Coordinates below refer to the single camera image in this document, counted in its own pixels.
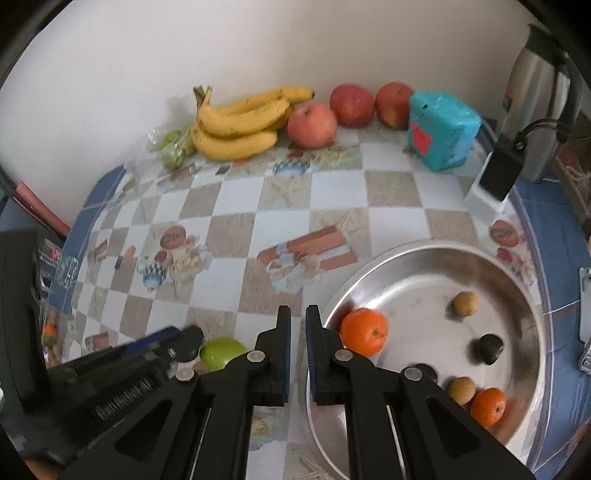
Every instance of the metal bowl rim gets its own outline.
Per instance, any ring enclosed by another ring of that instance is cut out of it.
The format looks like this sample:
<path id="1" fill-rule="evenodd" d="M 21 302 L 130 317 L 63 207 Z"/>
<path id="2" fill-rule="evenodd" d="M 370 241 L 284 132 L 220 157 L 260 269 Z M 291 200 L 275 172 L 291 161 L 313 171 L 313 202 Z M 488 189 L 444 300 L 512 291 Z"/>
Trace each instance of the metal bowl rim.
<path id="1" fill-rule="evenodd" d="M 538 351 L 539 351 L 538 371 L 536 372 L 536 376 L 535 376 L 535 390 L 534 390 L 534 394 L 532 395 L 532 397 L 530 398 L 530 400 L 528 402 L 525 414 L 523 415 L 523 418 L 527 418 L 529 415 L 531 415 L 531 412 L 533 410 L 534 399 L 539 397 L 540 390 L 543 387 L 542 382 L 540 382 L 540 378 L 542 376 L 542 373 L 543 373 L 544 367 L 545 367 L 545 355 L 543 355 L 544 337 L 545 337 L 544 328 L 543 328 L 543 325 L 542 325 L 542 322 L 540 319 L 540 315 L 538 315 L 536 309 L 531 304 L 530 295 L 527 292 L 527 290 L 525 289 L 525 287 L 521 284 L 520 280 L 517 279 L 515 274 L 511 270 L 509 270 L 509 268 L 507 268 L 505 265 L 503 265 L 503 263 L 498 261 L 496 258 L 488 255 L 486 252 L 484 252 L 483 250 L 481 250 L 478 247 L 473 247 L 471 245 L 461 244 L 459 242 L 453 242 L 453 241 L 447 241 L 447 240 L 424 240 L 424 241 L 410 242 L 407 244 L 400 245 L 398 247 L 394 247 L 390 250 L 387 250 L 386 252 L 384 252 L 381 255 L 378 255 L 377 257 L 375 257 L 374 259 L 372 259 L 368 263 L 366 263 L 359 270 L 357 270 L 357 272 L 355 272 L 353 275 L 351 275 L 345 281 L 345 283 L 341 286 L 341 288 L 339 288 L 337 290 L 337 292 L 333 295 L 333 297 L 328 302 L 326 308 L 324 308 L 324 310 L 322 311 L 321 318 L 325 319 L 323 322 L 323 326 L 326 327 L 329 324 L 329 321 L 332 318 L 332 315 L 335 313 L 336 309 L 340 306 L 343 299 L 371 272 L 373 272 L 377 268 L 381 267 L 382 265 L 386 264 L 387 262 L 393 260 L 394 258 L 401 257 L 402 255 L 406 255 L 406 254 L 420 251 L 420 250 L 435 249 L 435 248 L 452 249 L 452 250 L 459 250 L 459 251 L 463 251 L 463 252 L 468 252 L 472 255 L 475 255 L 477 257 L 480 257 L 480 258 L 490 262 L 491 264 L 493 264 L 494 266 L 499 268 L 503 273 L 505 273 L 505 275 L 507 275 L 511 279 L 513 284 L 519 289 L 519 292 L 523 295 L 525 301 L 527 302 L 527 305 L 530 308 L 530 312 L 534 318 L 535 329 L 536 329 L 537 336 L 538 336 Z M 304 358 L 304 362 L 306 362 L 306 368 L 307 368 L 307 359 L 306 358 Z M 305 398 L 305 400 L 306 400 L 306 416 L 307 416 L 307 420 L 308 420 L 308 427 L 310 428 L 310 433 L 312 434 L 312 437 L 314 439 L 314 443 L 316 444 L 316 448 L 318 448 L 318 450 L 320 451 L 320 454 L 322 455 L 324 461 L 326 461 L 336 473 L 338 473 L 342 478 L 348 478 L 348 476 L 345 475 L 330 460 L 328 455 L 326 455 L 324 448 L 320 444 L 318 435 L 316 435 L 316 428 L 314 427 L 314 424 L 312 422 L 312 417 L 311 417 L 310 371 L 309 370 L 306 373 L 305 397 L 306 397 Z M 513 432 L 511 437 L 509 437 L 509 439 L 507 440 L 506 443 L 509 443 L 514 438 L 515 433 L 519 430 L 519 428 L 521 426 L 522 426 L 522 424 L 520 424 L 519 427 L 517 429 L 515 429 L 515 431 Z"/>

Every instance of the black cable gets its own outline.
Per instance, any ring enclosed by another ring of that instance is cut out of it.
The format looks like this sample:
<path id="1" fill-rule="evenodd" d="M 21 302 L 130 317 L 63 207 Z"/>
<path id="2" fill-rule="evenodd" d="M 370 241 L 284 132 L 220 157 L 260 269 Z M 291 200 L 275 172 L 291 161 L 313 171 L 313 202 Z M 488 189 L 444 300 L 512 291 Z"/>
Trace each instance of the black cable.
<path id="1" fill-rule="evenodd" d="M 517 149 L 522 150 L 523 148 L 525 148 L 525 145 L 527 144 L 527 135 L 532 133 L 533 130 L 538 129 L 556 130 L 557 132 L 560 132 L 567 136 L 569 140 L 591 140 L 591 135 L 571 135 L 570 128 L 556 119 L 540 118 L 538 120 L 534 120 L 532 123 L 528 124 L 521 132 L 517 133 L 514 142 L 514 145 L 517 147 Z"/>

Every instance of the white wall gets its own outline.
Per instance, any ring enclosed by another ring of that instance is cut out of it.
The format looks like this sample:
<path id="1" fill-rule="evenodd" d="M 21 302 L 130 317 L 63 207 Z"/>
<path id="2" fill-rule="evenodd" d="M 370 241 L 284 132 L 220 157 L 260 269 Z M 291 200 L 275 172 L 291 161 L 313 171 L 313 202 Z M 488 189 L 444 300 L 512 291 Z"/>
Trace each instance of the white wall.
<path id="1" fill-rule="evenodd" d="M 0 91 L 0 158 L 72 224 L 132 143 L 192 115 L 194 84 L 402 80 L 497 116 L 530 20 L 517 0 L 74 0 Z"/>

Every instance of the orange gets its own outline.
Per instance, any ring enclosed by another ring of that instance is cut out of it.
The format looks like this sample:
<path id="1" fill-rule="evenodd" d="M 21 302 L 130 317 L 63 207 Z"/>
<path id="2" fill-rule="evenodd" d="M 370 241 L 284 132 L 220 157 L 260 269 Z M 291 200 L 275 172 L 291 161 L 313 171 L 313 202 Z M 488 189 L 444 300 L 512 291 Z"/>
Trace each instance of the orange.
<path id="1" fill-rule="evenodd" d="M 52 347 L 57 342 L 57 328 L 53 323 L 47 322 L 43 326 L 43 331 L 41 332 L 41 341 L 43 345 Z"/>
<path id="2" fill-rule="evenodd" d="M 470 415 L 484 428 L 498 422 L 505 412 L 507 400 L 498 388 L 487 388 L 481 391 L 470 406 Z"/>
<path id="3" fill-rule="evenodd" d="M 388 336 L 388 321 L 377 310 L 354 310 L 340 323 L 339 333 L 345 347 L 369 356 L 384 347 Z"/>

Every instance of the metal bolt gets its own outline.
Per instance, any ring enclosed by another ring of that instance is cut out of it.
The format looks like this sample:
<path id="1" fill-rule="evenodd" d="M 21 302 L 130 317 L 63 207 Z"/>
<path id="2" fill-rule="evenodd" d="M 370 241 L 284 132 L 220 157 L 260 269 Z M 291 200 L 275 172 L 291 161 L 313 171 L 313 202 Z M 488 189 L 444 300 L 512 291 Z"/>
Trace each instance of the metal bolt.
<path id="1" fill-rule="evenodd" d="M 348 362 L 353 358 L 353 352 L 351 350 L 345 350 L 344 348 L 341 350 L 337 350 L 335 352 L 335 358 L 339 362 Z"/>
<path id="2" fill-rule="evenodd" d="M 261 352 L 260 350 L 251 350 L 246 354 L 246 358 L 248 358 L 249 362 L 262 362 L 265 359 L 265 352 Z"/>
<path id="3" fill-rule="evenodd" d="M 181 367 L 174 376 L 177 377 L 179 382 L 186 383 L 195 376 L 195 370 L 189 367 Z"/>
<path id="4" fill-rule="evenodd" d="M 423 377 L 423 372 L 421 372 L 418 368 L 415 367 L 408 367 L 404 370 L 404 376 L 413 382 L 421 380 Z"/>

